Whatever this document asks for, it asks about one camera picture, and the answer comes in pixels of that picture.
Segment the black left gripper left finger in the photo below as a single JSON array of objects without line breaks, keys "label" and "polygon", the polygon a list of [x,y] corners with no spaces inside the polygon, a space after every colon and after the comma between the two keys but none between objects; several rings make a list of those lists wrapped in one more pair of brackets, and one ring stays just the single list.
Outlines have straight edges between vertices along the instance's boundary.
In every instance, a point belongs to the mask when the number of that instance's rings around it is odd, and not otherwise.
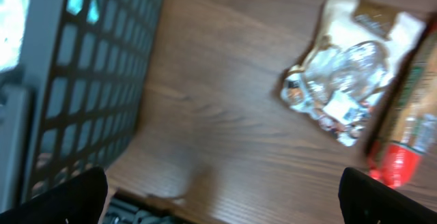
[{"label": "black left gripper left finger", "polygon": [[97,223],[108,193],[104,169],[93,167],[17,208],[1,224]]}]

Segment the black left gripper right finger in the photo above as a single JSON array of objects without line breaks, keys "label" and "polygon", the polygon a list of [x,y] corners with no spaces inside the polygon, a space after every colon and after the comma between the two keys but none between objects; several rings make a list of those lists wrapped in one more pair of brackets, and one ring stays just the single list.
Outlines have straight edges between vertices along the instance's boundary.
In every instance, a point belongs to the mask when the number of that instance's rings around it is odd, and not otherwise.
[{"label": "black left gripper right finger", "polygon": [[343,171],[338,198],[345,224],[436,224],[436,212],[352,167]]}]

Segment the beige dried fruit pouch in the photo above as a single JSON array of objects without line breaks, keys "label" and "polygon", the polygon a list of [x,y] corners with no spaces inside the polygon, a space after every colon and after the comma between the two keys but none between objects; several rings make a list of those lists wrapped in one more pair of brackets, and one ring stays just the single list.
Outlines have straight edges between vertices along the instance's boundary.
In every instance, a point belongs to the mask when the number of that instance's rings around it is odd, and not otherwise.
[{"label": "beige dried fruit pouch", "polygon": [[422,20],[391,5],[326,0],[313,47],[287,71],[281,98],[352,146],[424,29]]}]

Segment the teal snack packet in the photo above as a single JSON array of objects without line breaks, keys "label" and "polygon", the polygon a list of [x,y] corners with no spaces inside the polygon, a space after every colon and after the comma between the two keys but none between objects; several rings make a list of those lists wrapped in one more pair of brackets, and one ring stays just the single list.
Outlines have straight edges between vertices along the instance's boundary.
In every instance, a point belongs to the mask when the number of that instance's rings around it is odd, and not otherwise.
[{"label": "teal snack packet", "polygon": [[[77,15],[84,6],[85,0],[68,0],[66,10],[73,14]],[[90,24],[96,24],[100,18],[100,6],[98,0],[90,0],[89,1],[89,10],[87,13],[87,22]]]}]

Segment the white Pantene tube gold cap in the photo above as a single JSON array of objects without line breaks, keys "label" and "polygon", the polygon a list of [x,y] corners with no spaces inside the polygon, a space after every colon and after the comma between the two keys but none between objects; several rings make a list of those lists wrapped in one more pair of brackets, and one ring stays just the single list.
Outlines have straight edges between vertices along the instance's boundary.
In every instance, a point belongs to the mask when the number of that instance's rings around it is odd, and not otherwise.
[{"label": "white Pantene tube gold cap", "polygon": [[19,63],[30,0],[1,0],[1,72]]}]

